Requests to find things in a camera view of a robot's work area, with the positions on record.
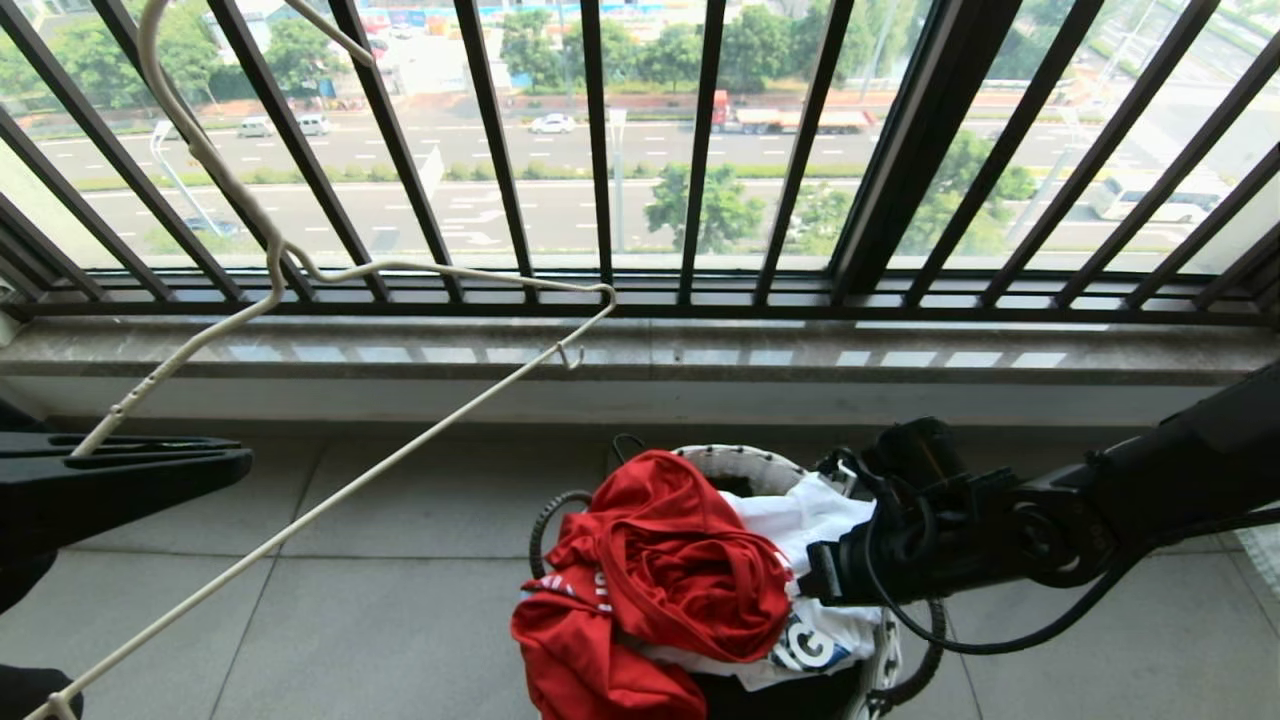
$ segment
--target red clothing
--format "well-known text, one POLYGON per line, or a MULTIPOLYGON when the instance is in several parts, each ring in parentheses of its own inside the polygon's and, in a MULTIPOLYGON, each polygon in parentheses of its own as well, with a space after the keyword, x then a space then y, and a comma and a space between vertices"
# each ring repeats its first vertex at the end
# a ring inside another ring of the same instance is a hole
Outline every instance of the red clothing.
POLYGON ((639 455, 564 518, 512 618, 529 694, 548 720, 707 716, 684 670, 614 642, 641 641, 726 662, 764 657, 791 611, 777 548, 684 459, 639 455))

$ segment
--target wire hanger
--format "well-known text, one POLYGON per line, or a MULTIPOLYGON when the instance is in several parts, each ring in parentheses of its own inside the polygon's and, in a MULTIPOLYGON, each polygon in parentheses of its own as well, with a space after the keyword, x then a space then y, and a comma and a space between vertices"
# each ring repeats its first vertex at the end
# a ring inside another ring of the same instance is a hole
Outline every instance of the wire hanger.
MULTIPOLYGON (((160 59, 156 55, 156 33, 160 27, 160 19, 164 14, 165 6, 170 0, 147 0, 146 6, 142 10, 142 17, 138 22, 138 55, 141 56, 142 74, 151 91, 155 94, 156 101, 165 110, 169 118, 173 119, 174 126, 177 126, 184 137, 188 138, 188 147, 191 150, 192 158, 198 160, 210 176, 215 177, 227 188, 227 195, 232 200, 238 202, 244 208, 244 213, 250 215, 253 223, 262 228, 264 240, 266 241, 266 272, 271 281, 271 290, 266 297, 259 300, 257 302, 244 307, 243 310, 234 313, 233 315, 205 328, 204 331, 196 333, 186 343, 182 345, 168 360, 161 363, 155 370, 151 372, 146 378, 138 383, 128 395, 125 395, 119 402, 113 405, 108 411, 106 416, 88 433, 84 439, 72 451, 72 456, 84 456, 91 455, 97 450, 102 442, 110 437, 110 434, 124 421, 124 419, 133 411, 134 407, 141 404, 147 395, 156 388, 160 383, 169 379, 187 360, 191 359, 200 348, 209 345, 211 341, 218 340, 241 325, 244 325, 250 320, 269 313, 276 305, 279 305, 280 299, 284 296, 284 275, 280 269, 282 259, 284 254, 288 252, 293 256, 298 264, 306 269, 307 274, 319 282, 333 283, 343 282, 351 278, 358 278, 367 275, 369 273, 376 273, 380 270, 393 270, 393 269, 415 269, 415 270, 429 270, 442 275, 456 275, 463 278, 480 278, 486 281, 497 281, 504 283, 515 283, 529 287, 538 287, 545 290, 558 290, 567 292, 591 292, 603 293, 605 296, 605 305, 585 323, 579 325, 573 332, 568 333, 550 347, 544 350, 536 357, 529 363, 521 365, 515 372, 504 377, 503 379, 494 383, 492 387, 475 396, 465 405, 451 413, 444 419, 439 420, 429 429, 419 434, 416 438, 404 443, 399 450, 392 452, 381 461, 379 461, 372 468, 365 470, 360 477, 347 483, 342 489, 334 492, 332 496, 325 498, 320 505, 315 506, 312 510, 307 511, 300 516, 293 523, 285 525, 280 532, 271 536, 270 539, 264 542, 256 550, 238 560, 234 565, 224 570, 220 575, 210 580, 205 587, 200 588, 191 594, 187 600, 179 602, 173 610, 161 615, 151 625, 143 629, 141 633, 131 638, 128 642, 122 644, 114 652, 100 660, 96 665, 90 667, 84 674, 72 682, 69 685, 61 691, 51 694, 49 701, 41 707, 36 708, 33 712, 27 715, 26 720, 42 720, 49 717, 51 714, 56 715, 60 720, 77 720, 76 714, 70 708, 70 698, 76 697, 91 683, 102 676, 106 671, 119 664, 122 660, 128 657, 136 650, 142 647, 147 641, 157 635, 161 630, 168 628, 175 620, 186 615, 191 609, 196 607, 204 602, 209 596, 218 592, 223 585, 233 580, 237 575, 248 569, 250 565, 265 557, 271 550, 289 539, 302 528, 307 527, 316 518, 323 515, 325 511, 338 505, 348 496, 355 493, 357 489, 367 484, 369 482, 376 479, 385 470, 403 460, 407 455, 420 448, 431 441, 435 436, 440 434, 444 429, 451 427, 453 423, 467 415, 471 410, 484 404, 486 400, 494 395, 502 392, 516 380, 521 379, 529 374, 534 368, 541 365, 552 356, 558 355, 564 363, 568 370, 573 370, 581 365, 584 359, 584 350, 579 347, 577 357, 570 360, 568 347, 575 343, 582 334, 595 327, 602 319, 608 316, 614 307, 617 307, 617 292, 613 286, 607 283, 595 284, 573 284, 563 283, 556 281, 545 281, 538 278, 526 278, 518 275, 507 275, 500 273, 490 273, 485 270, 472 270, 468 268, 457 268, 452 265, 438 265, 435 263, 410 263, 402 260, 378 260, 372 263, 365 263, 346 270, 325 272, 316 266, 315 261, 298 246, 284 240, 284 236, 276 228, 275 223, 271 222, 270 215, 262 209, 262 206, 250 192, 248 187, 239 182, 236 174, 230 170, 227 163, 219 156, 218 151, 214 149, 212 142, 205 135, 204 128, 196 120, 193 114, 188 114, 183 104, 178 100, 178 95, 170 85, 168 77, 160 65, 160 59)), ((305 0, 284 0, 291 8, 298 12, 303 18, 306 18, 311 24, 319 28, 321 32, 333 38, 338 45, 346 49, 352 59, 367 67, 374 67, 374 56, 360 46, 355 40, 348 37, 340 29, 334 27, 314 8, 307 5, 305 0)))

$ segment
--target gray tile floor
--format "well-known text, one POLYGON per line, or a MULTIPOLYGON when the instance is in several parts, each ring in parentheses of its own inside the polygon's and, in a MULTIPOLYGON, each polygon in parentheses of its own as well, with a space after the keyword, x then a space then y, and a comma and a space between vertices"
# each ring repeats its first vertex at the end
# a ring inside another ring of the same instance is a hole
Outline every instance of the gray tile floor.
MULTIPOLYGON (((705 437, 677 430, 654 445, 691 434, 705 437)), ((84 671, 394 447, 349 436, 246 443, 257 462, 233 488, 64 551, 0 616, 0 662, 84 671)), ((534 719, 507 630, 526 533, 552 495, 598 482, 604 447, 545 436, 428 446, 93 684, 86 717, 534 719)), ((823 447, 777 450, 809 461, 823 447)), ((975 455, 1039 470, 1075 451, 975 455)), ((1019 583, 961 594, 948 610, 957 637, 989 641, 1032 629, 1071 597, 1019 583)), ((1275 720, 1277 621, 1280 606, 1236 546, 1187 543, 1146 560, 1047 646, 948 655, 892 716, 1275 720)), ((909 666, 919 651, 911 638, 909 666)))

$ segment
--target white van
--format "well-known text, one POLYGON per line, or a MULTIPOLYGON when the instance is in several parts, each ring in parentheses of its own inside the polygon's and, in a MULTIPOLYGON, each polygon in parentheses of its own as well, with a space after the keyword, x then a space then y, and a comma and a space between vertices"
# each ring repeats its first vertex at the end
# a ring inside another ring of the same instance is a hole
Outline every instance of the white van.
MULTIPOLYGON (((1093 188, 1089 208, 1105 220, 1121 220, 1147 196, 1157 179, 1153 174, 1114 174, 1093 188)), ((1217 178, 1189 177, 1178 184, 1151 219, 1157 223, 1198 223, 1217 208, 1229 191, 1217 178)))
POLYGON ((251 115, 241 120, 239 129, 236 131, 236 137, 271 137, 275 135, 275 128, 271 127, 271 119, 265 115, 251 115))
POLYGON ((329 119, 324 115, 298 115, 302 135, 329 135, 329 119))

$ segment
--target red truck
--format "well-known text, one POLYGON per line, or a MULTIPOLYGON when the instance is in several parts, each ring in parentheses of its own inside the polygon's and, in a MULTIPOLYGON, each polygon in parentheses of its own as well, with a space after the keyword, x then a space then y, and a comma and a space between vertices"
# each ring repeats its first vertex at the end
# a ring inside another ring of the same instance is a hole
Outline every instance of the red truck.
MULTIPOLYGON (((728 91, 717 90, 712 100, 712 132, 741 132, 746 135, 765 135, 796 132, 800 127, 800 110, 781 110, 778 108, 735 108, 730 104, 728 91)), ((824 135, 847 135, 870 129, 876 115, 867 110, 842 110, 824 108, 818 118, 818 132, 824 135)))

